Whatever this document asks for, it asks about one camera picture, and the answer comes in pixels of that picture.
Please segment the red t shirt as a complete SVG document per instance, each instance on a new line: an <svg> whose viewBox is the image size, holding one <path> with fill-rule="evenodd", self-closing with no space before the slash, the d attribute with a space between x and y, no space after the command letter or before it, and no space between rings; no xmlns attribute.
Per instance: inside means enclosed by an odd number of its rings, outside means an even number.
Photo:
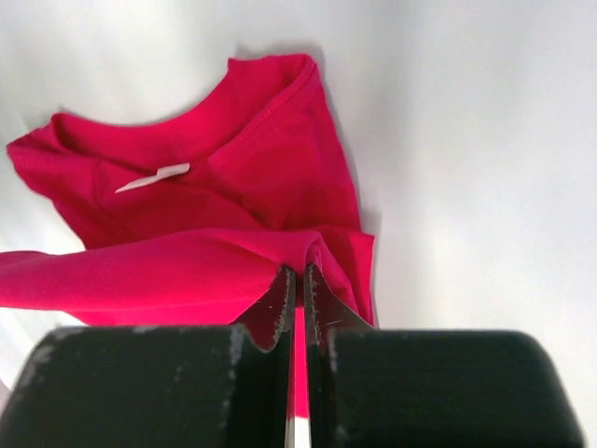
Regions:
<svg viewBox="0 0 597 448"><path fill-rule="evenodd" d="M314 264L374 319L374 239L309 55L232 59L202 102L151 125L58 113L7 155L84 250L3 253L5 307L95 326L225 324L281 266Z"/></svg>

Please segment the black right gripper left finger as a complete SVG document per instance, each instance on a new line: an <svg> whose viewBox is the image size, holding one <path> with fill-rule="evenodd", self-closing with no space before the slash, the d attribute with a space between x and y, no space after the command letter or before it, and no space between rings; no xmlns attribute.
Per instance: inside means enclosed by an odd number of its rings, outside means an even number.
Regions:
<svg viewBox="0 0 597 448"><path fill-rule="evenodd" d="M26 360L5 447L290 447L296 275L220 326L71 327Z"/></svg>

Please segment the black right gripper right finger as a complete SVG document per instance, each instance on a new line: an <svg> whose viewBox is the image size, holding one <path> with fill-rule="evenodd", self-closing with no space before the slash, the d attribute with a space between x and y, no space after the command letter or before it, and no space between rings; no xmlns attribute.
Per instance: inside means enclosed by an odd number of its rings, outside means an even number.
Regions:
<svg viewBox="0 0 597 448"><path fill-rule="evenodd" d="M375 329L304 277L315 447L580 447L584 438L536 339L504 330Z"/></svg>

